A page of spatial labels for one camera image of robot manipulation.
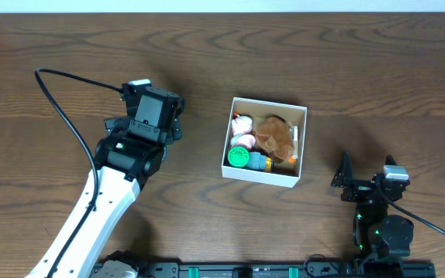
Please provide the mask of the yellow grey toy truck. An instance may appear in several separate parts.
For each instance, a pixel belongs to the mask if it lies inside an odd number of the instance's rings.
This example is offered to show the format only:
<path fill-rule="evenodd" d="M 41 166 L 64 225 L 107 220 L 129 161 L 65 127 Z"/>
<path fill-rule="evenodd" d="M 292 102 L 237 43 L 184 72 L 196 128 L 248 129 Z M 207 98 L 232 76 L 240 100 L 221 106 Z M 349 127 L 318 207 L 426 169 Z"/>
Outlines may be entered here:
<path fill-rule="evenodd" d="M 250 158 L 245 168 L 254 171 L 271 172 L 273 160 L 260 152 L 250 152 Z"/>

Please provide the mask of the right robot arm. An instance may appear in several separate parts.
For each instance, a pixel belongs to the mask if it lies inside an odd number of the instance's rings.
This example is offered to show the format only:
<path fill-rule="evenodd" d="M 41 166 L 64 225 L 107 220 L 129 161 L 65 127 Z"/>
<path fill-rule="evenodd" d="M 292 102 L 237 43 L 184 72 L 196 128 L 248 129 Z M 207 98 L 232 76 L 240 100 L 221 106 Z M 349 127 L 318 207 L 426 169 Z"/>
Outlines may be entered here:
<path fill-rule="evenodd" d="M 353 238 L 362 255 L 376 259 L 409 256 L 414 224 L 405 217 L 388 213 L 389 206 L 403 197 L 408 185 L 407 170 L 390 155 L 381 173 L 362 180 L 353 175 L 349 153 L 342 153 L 331 186 L 343 190 L 343 202 L 355 203 Z"/>

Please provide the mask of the pink white duck toy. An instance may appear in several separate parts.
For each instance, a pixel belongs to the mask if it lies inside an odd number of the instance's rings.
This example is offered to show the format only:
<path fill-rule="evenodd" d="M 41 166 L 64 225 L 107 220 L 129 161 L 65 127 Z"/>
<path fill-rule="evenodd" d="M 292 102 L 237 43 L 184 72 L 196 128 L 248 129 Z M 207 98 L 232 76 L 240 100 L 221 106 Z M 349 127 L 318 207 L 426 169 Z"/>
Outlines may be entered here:
<path fill-rule="evenodd" d="M 230 146 L 244 147 L 251 151 L 256 144 L 256 138 L 253 135 L 253 119 L 247 115 L 234 113 L 230 127 L 232 131 Z"/>

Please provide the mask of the green round plastic toy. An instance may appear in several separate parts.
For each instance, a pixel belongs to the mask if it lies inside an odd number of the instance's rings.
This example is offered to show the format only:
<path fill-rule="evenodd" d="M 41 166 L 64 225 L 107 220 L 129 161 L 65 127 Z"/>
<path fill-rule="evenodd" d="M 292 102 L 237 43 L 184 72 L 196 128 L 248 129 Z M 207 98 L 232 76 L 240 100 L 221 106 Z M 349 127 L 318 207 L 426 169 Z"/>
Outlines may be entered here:
<path fill-rule="evenodd" d="M 244 168 L 250 161 L 250 153 L 245 147 L 232 147 L 227 154 L 227 159 L 231 166 Z"/>

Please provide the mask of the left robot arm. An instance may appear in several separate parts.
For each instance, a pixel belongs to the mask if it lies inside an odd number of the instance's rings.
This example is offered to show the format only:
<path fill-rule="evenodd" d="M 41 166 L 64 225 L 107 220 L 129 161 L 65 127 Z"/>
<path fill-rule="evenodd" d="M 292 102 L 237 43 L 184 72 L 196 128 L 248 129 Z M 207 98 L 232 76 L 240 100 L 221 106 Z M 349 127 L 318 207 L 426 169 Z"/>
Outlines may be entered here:
<path fill-rule="evenodd" d="M 84 190 L 30 277 L 87 277 L 121 216 L 182 136 L 178 94 L 138 80 L 122 86 L 123 117 L 104 121 Z"/>

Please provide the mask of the brown plush toy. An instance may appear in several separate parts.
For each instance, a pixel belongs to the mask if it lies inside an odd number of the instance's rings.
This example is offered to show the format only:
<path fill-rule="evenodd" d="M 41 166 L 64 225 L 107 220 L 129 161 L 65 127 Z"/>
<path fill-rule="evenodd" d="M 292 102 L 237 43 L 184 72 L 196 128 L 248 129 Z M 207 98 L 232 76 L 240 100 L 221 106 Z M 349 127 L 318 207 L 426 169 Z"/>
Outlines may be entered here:
<path fill-rule="evenodd" d="M 267 117 L 254 131 L 256 144 L 277 163 L 288 161 L 295 150 L 289 125 L 278 117 Z"/>

